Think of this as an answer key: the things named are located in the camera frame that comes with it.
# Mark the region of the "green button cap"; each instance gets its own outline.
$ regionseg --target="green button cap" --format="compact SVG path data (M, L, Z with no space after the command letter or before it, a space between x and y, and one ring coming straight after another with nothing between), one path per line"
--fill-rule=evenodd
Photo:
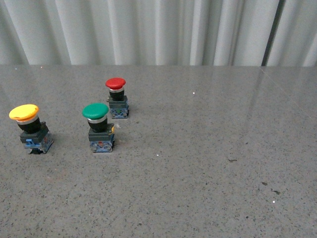
M103 103L92 103L83 109L83 116L92 120L104 117L109 108Z

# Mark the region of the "granite countertop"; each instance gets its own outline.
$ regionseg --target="granite countertop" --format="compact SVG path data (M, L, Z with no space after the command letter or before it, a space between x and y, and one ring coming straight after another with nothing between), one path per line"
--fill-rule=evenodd
M130 117L94 154L112 77ZM317 237L316 67L3 65L0 101L0 237ZM27 103L47 154L8 117Z

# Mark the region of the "white curtain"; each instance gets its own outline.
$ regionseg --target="white curtain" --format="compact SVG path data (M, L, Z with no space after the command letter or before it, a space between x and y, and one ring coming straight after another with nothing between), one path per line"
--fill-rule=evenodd
M0 64L260 66L278 4L0 0ZM315 65L316 23L316 0L286 0L267 65Z

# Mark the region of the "yellow button cap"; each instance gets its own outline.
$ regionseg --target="yellow button cap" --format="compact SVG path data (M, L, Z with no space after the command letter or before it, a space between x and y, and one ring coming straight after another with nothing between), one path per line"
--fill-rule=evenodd
M33 119L36 116L36 113L39 111L39 107L34 104L25 104L19 107L16 107L9 113L9 117L12 120L19 121L28 121Z

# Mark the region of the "red button cap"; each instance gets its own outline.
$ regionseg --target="red button cap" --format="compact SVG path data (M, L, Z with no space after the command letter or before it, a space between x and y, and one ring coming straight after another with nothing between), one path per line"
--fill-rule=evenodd
M112 90L118 90L123 87L125 80L123 78L111 78L106 81L106 86Z

